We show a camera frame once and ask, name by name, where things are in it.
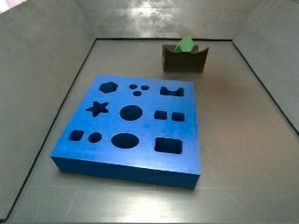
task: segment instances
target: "small circular hole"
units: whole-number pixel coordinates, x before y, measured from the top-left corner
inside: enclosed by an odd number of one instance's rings
[[[142,95],[142,92],[141,91],[135,91],[134,92],[134,96],[139,96],[139,95]]]
[[[98,132],[92,133],[88,136],[88,141],[94,144],[98,143],[100,141],[100,139],[102,139],[102,135]]]
[[[150,87],[149,86],[142,86],[142,89],[143,90],[147,90]]]
[[[131,89],[137,89],[137,84],[130,85]]]

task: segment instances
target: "gray wall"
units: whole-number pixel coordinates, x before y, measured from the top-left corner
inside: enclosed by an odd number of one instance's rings
[[[299,3],[266,0],[234,43],[299,132]]]
[[[233,39],[261,0],[76,0],[98,38]]]
[[[72,0],[0,15],[0,220],[7,218],[95,37]]]

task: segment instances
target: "hexagon-shaped hole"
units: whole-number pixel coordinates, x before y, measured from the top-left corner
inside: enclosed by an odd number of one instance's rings
[[[99,90],[106,94],[113,93],[118,91],[118,84],[114,81],[103,83],[99,87]]]

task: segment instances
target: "star-shaped hole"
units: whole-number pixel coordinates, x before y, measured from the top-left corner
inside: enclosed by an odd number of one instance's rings
[[[99,103],[98,101],[94,101],[94,106],[91,108],[87,108],[86,110],[91,111],[92,116],[96,117],[99,113],[109,112],[107,105],[109,105],[109,102]]]

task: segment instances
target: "cutout hole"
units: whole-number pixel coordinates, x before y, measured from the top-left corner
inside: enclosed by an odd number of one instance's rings
[[[185,122],[185,113],[173,113],[173,120],[177,122]]]
[[[135,121],[143,115],[143,110],[137,105],[130,105],[121,109],[119,114],[125,120]]]
[[[179,87],[178,90],[169,90],[167,87],[162,87],[161,95],[183,96],[183,88]]]
[[[131,89],[137,89],[137,84],[130,85]]]
[[[121,149],[131,149],[138,146],[139,139],[133,134],[122,133],[113,137],[111,142]]]
[[[139,96],[139,95],[142,95],[142,92],[141,91],[135,91],[134,92],[134,96]]]
[[[183,141],[181,139],[173,139],[166,137],[158,137],[155,139],[155,151],[182,154],[183,153]]]
[[[118,91],[118,84],[114,81],[103,83],[99,87],[99,90],[105,94],[113,93],[113,92]]]
[[[70,133],[70,140],[71,141],[79,141],[82,139],[84,135],[84,131],[83,130],[74,130],[71,133]]]
[[[96,117],[100,113],[107,113],[109,102],[99,103],[98,101],[94,101],[94,106],[91,108],[87,108],[86,110],[92,113],[92,116]]]
[[[150,87],[149,87],[149,86],[142,86],[142,89],[143,89],[143,90],[149,90]]]
[[[92,133],[88,136],[88,141],[94,144],[98,143],[100,141],[100,139],[102,139],[102,135],[98,132]]]
[[[167,112],[162,110],[157,110],[154,112],[154,118],[159,120],[166,120],[167,119]]]

